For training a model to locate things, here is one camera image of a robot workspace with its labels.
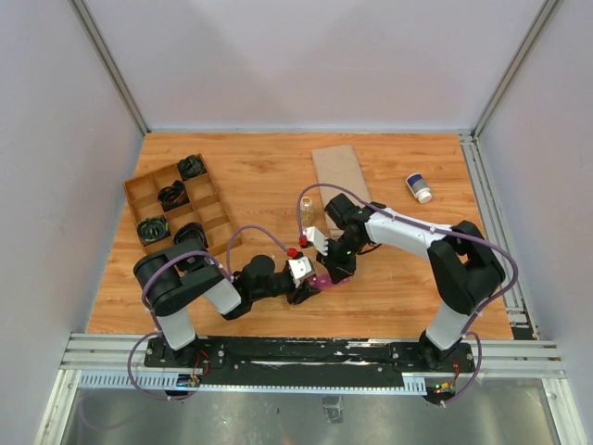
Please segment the pink weekly pill organizer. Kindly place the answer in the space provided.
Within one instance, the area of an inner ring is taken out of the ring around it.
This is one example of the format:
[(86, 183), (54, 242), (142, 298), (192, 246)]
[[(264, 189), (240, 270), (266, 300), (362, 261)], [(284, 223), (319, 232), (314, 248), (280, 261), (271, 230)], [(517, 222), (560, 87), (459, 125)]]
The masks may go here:
[(330, 275), (328, 273), (323, 274), (315, 274), (308, 278), (308, 282), (311, 286), (319, 289), (320, 291), (325, 291), (335, 286), (345, 285), (349, 282), (349, 278), (345, 278), (337, 284), (334, 284)]

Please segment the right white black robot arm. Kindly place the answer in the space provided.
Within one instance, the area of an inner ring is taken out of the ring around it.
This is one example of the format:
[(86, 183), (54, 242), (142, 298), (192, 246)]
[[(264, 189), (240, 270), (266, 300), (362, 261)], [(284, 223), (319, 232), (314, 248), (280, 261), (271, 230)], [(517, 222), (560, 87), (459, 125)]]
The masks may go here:
[(441, 303), (420, 335), (420, 360), (432, 371), (445, 368), (471, 321), (502, 290), (506, 273), (498, 258), (504, 251), (472, 222), (428, 223), (379, 203), (357, 205), (344, 193), (332, 198), (324, 212), (341, 235), (322, 241), (317, 262), (335, 285), (352, 277), (358, 259), (373, 248), (392, 248), (414, 265), (426, 262)]

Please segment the clear bottle yellow capsules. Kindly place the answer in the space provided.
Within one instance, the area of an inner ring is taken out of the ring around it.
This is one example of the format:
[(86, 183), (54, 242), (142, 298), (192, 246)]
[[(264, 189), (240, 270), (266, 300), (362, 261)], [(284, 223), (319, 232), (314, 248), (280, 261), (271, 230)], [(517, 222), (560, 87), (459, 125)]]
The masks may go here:
[(315, 209), (314, 202), (310, 197), (304, 196), (299, 202), (300, 222), (303, 228), (310, 227), (314, 224)]

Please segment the white capped pill bottle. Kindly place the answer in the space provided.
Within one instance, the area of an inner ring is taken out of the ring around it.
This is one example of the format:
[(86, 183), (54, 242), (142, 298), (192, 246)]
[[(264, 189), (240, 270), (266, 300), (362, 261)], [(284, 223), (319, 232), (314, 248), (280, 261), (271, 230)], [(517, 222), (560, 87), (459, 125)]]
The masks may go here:
[(425, 204), (432, 200), (432, 192), (423, 176), (415, 172), (406, 178), (406, 185), (411, 194), (421, 204)]

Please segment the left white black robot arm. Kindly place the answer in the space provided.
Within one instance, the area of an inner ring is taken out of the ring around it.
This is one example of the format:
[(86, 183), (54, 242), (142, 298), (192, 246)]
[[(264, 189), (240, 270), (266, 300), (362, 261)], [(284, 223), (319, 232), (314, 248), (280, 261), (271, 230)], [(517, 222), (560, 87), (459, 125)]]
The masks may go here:
[(312, 262), (300, 252), (291, 254), (280, 272), (274, 260), (257, 255), (241, 270), (226, 273), (196, 240), (147, 255), (133, 266), (166, 355), (176, 365), (192, 364), (198, 355), (196, 330), (188, 306), (205, 299), (224, 319), (234, 320), (251, 311), (255, 302), (285, 296), (298, 305), (321, 291), (312, 283)]

